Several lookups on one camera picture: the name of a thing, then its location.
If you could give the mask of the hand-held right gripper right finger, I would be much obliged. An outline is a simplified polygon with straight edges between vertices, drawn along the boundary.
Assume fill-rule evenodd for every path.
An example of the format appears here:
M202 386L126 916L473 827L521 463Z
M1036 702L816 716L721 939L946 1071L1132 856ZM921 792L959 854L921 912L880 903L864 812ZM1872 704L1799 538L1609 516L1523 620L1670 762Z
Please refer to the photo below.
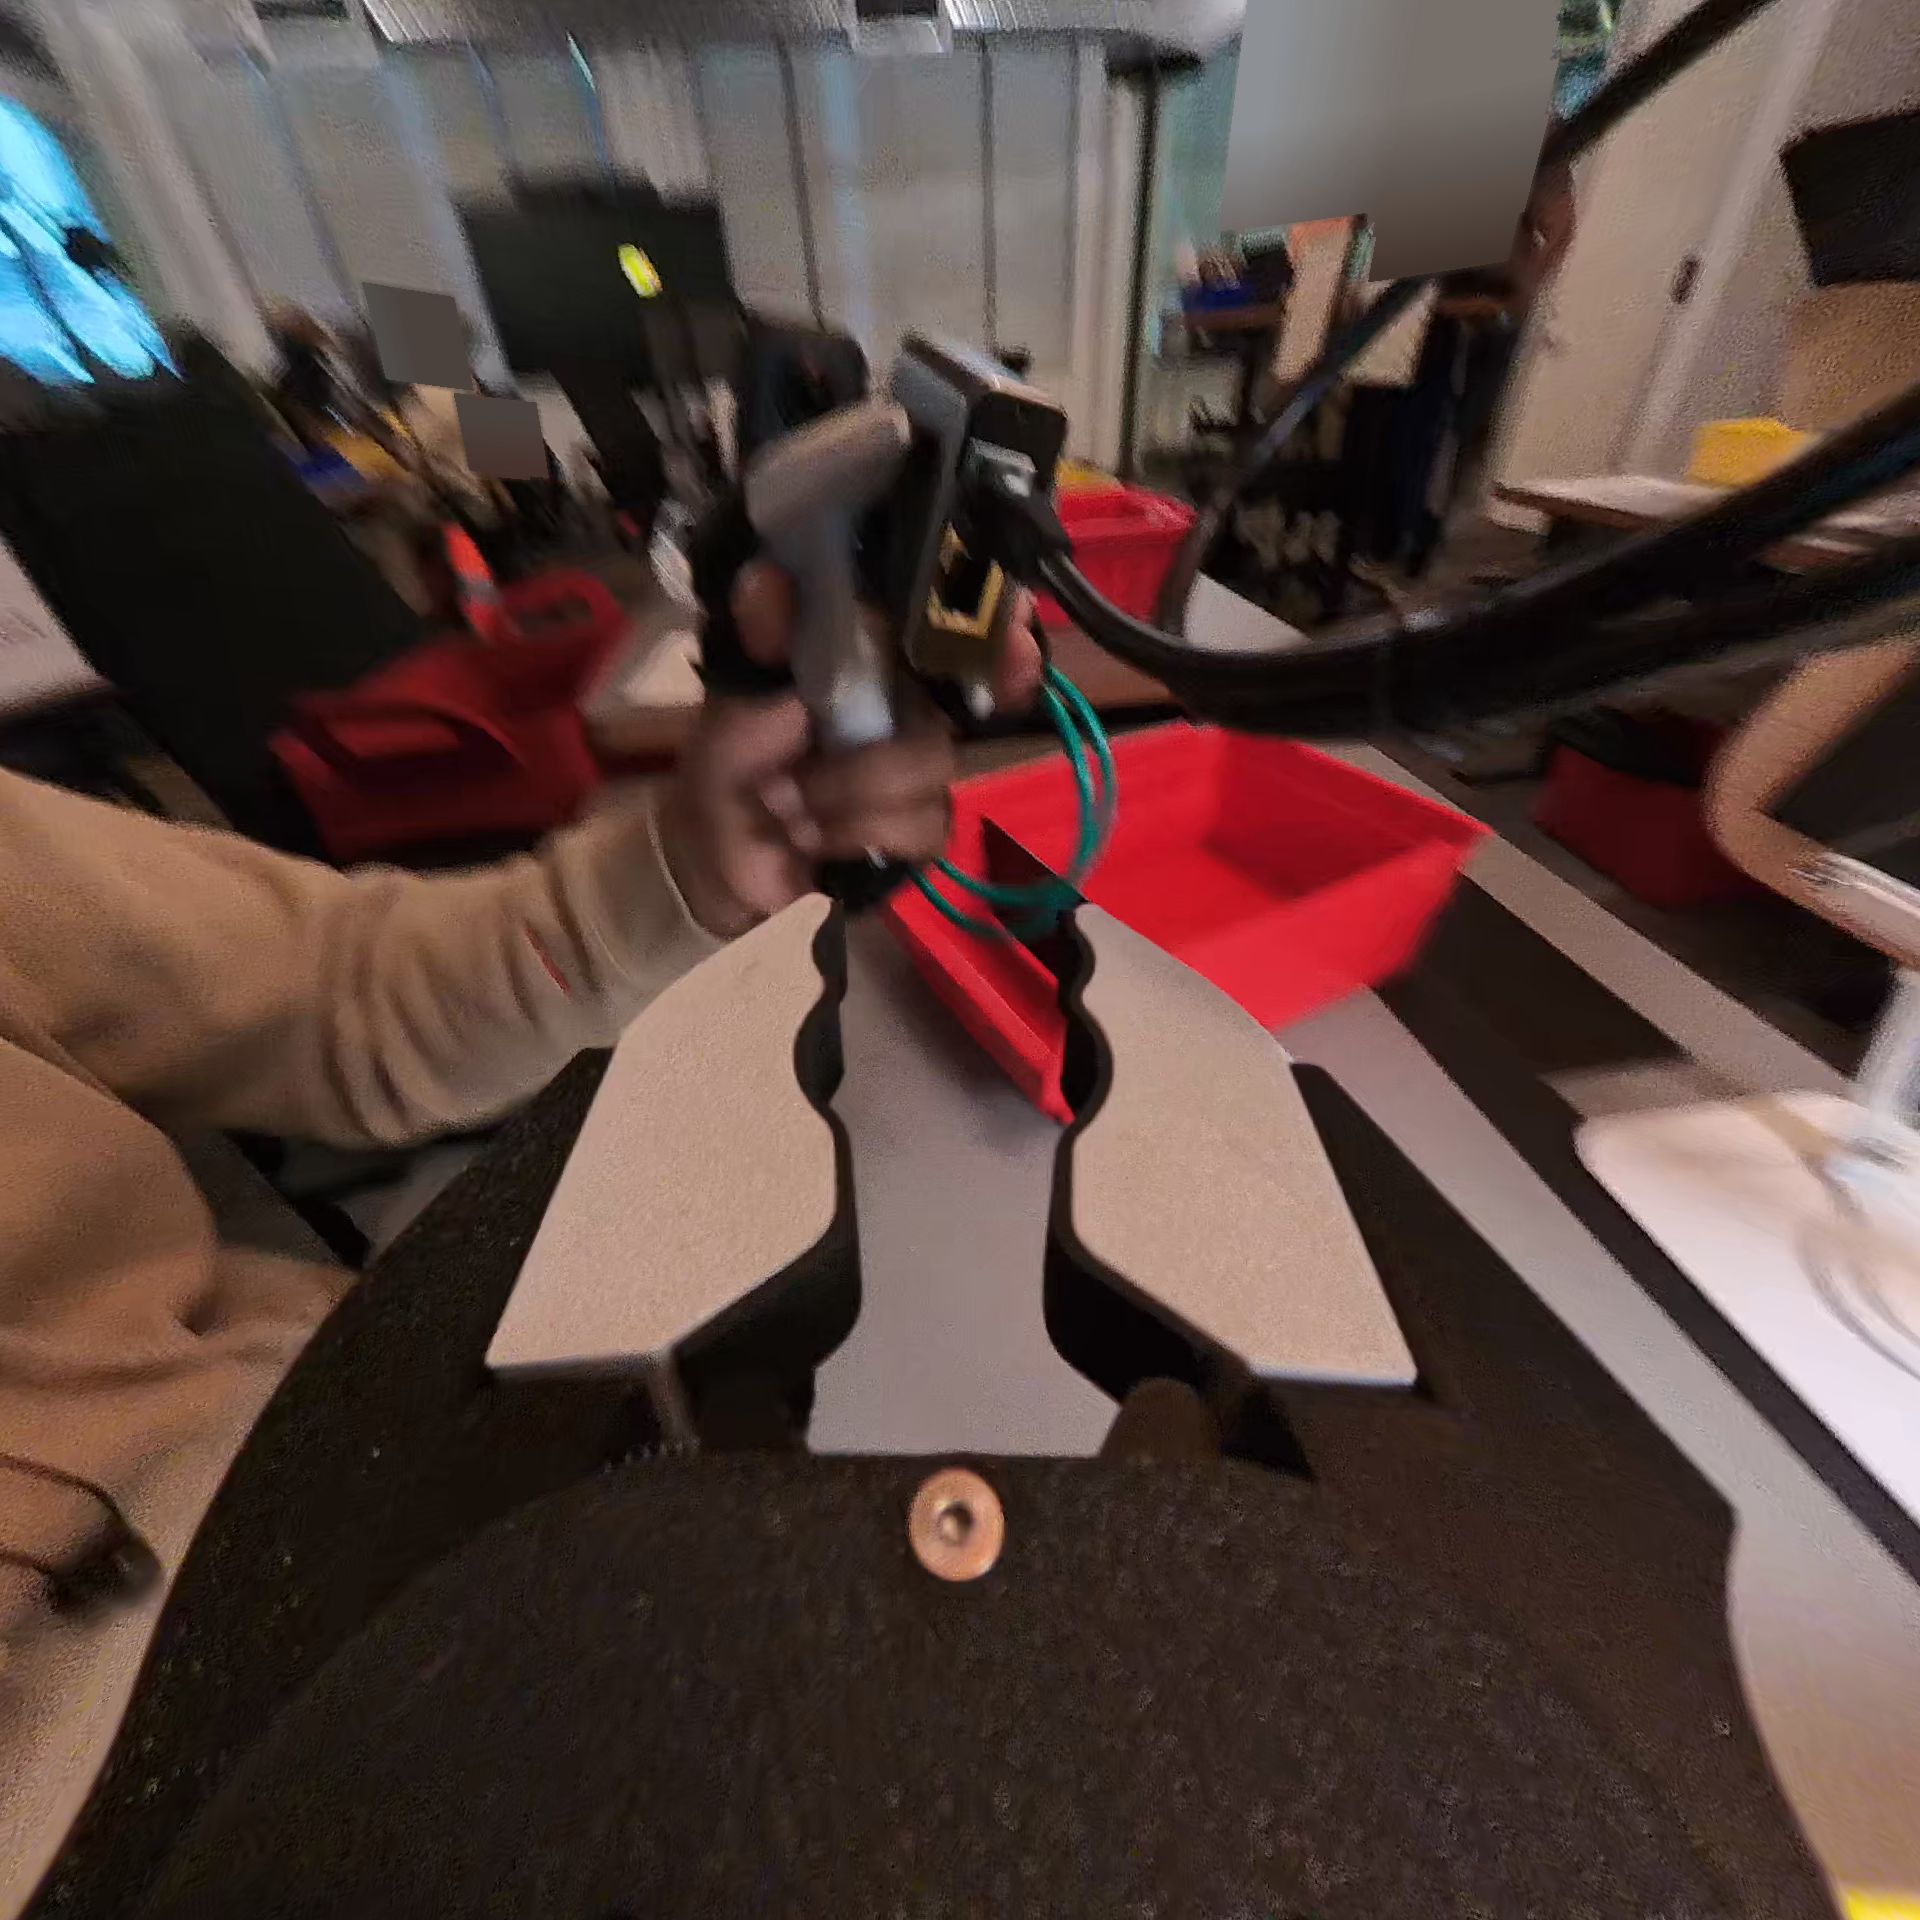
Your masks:
M1048 961L1056 1353L1115 1407L1179 1387L1223 1442L1287 1441L1299 1398L1408 1401L1420 1363L1284 1047L1105 907L1076 906Z

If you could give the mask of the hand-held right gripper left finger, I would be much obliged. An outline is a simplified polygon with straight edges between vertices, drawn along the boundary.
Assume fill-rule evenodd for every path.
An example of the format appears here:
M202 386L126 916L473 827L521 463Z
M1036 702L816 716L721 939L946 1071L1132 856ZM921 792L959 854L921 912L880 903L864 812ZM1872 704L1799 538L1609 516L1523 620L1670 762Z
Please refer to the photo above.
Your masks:
M860 1311L844 1080L849 926L810 896L615 1044L488 1347L506 1382L632 1379L711 1442L761 1392L810 1424Z

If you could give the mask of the black ethernet adapter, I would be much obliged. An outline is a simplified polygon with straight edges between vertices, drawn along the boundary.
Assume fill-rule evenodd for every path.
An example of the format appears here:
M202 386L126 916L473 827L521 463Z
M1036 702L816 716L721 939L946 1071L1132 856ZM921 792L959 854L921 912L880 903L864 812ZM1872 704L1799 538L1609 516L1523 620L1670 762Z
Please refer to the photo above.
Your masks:
M950 719L985 726L1015 600L1060 546L1051 500L1060 439L1048 423L982 416L920 430L890 538L892 618L908 674Z

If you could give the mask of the red plastic bin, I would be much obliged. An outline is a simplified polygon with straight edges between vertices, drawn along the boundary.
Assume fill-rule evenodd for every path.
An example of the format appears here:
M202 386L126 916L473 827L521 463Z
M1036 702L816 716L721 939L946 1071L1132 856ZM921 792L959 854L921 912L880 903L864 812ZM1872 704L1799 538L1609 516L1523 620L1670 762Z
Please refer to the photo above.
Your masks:
M1079 889L1090 906L1292 1027L1403 972L1491 836L1473 817L1328 753L1168 723L1120 736L1119 818ZM987 878L983 827L1065 873L1076 794L1064 755L962 783L950 858ZM920 978L1020 1095L1068 1124L1065 1020L1043 962L954 926L906 884L883 910Z

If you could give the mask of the person's left forearm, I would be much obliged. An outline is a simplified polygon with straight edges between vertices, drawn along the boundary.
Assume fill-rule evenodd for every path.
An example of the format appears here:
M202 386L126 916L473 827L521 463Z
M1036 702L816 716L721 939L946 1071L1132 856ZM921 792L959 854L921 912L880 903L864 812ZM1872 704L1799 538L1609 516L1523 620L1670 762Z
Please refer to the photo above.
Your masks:
M4 775L4 1158L154 1123L410 1145L536 1098L721 951L641 788L534 856L335 872Z

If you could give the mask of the person's left hand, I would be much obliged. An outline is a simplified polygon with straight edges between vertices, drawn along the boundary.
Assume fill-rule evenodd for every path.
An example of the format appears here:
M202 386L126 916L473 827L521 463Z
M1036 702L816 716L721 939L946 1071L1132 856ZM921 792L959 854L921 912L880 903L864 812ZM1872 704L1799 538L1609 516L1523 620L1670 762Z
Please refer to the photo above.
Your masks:
M690 916L729 943L806 899L823 865L939 856L956 763L929 704L879 746L830 753L791 691L710 692L656 796L662 863Z

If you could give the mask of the red plastic crate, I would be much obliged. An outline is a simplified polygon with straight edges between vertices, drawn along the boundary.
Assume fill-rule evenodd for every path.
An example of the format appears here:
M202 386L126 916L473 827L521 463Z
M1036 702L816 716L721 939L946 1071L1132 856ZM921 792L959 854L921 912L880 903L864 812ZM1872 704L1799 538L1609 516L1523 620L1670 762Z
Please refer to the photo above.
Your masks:
M1114 479L1068 487L1054 504L1072 542L1072 563L1090 588L1120 612L1155 623L1195 508Z

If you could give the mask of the wooden book stand white base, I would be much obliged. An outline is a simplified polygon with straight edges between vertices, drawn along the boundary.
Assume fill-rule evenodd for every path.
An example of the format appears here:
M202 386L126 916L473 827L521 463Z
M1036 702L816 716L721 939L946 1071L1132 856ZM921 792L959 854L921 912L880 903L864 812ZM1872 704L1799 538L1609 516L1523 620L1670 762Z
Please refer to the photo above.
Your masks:
M1918 1519L1915 631L1795 668L1718 758L1720 854L1891 962L1839 1094L1584 1121L1576 1153L1907 1519Z

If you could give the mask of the person's beige hoodie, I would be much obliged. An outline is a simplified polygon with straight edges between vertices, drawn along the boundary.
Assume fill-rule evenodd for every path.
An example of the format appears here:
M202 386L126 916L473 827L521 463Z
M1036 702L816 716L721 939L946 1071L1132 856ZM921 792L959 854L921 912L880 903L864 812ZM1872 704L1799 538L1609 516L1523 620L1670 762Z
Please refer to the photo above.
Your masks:
M350 1274L225 1238L190 1160L4 1044L3 1854L74 1826L212 1497Z

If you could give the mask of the brown work table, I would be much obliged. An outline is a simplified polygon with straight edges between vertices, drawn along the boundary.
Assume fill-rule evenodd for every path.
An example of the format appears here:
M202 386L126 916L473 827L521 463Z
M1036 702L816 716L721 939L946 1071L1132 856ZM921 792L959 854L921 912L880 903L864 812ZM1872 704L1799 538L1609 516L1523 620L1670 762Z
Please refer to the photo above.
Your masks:
M1598 534L1635 535L1655 523L1705 513L1730 496L1729 487L1643 473L1543 479L1494 487L1491 515L1511 523L1523 523L1523 516L1531 515L1543 521L1550 544L1570 544ZM1915 534L1918 489L1899 486L1795 531L1760 554L1758 566L1777 571L1842 566Z

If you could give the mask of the white door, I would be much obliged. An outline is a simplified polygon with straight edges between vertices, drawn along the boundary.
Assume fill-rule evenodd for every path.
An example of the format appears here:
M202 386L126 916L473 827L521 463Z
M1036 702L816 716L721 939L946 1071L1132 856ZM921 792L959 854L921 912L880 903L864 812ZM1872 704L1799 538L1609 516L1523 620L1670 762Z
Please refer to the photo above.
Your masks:
M1718 232L1758 172L1767 76L1704 65L1576 169L1576 236L1527 323L1498 494L1603 475L1675 479L1713 379L1684 368L1721 296Z

